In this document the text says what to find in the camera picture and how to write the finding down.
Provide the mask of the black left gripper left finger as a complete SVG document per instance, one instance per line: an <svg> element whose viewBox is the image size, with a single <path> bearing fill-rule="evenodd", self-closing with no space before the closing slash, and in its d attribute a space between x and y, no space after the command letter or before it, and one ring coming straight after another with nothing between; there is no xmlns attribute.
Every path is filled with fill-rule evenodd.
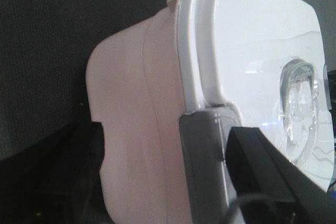
<svg viewBox="0 0 336 224"><path fill-rule="evenodd" d="M102 124L84 122L1 160L1 223L79 223L103 159Z"/></svg>

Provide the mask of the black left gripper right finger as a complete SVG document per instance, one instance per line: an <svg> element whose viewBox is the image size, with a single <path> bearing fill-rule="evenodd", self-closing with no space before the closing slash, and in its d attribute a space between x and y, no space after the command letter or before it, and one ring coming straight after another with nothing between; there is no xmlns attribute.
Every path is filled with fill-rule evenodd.
<svg viewBox="0 0 336 224"><path fill-rule="evenodd" d="M237 197L225 223L335 223L335 199L288 161L255 127L233 127L225 163Z"/></svg>

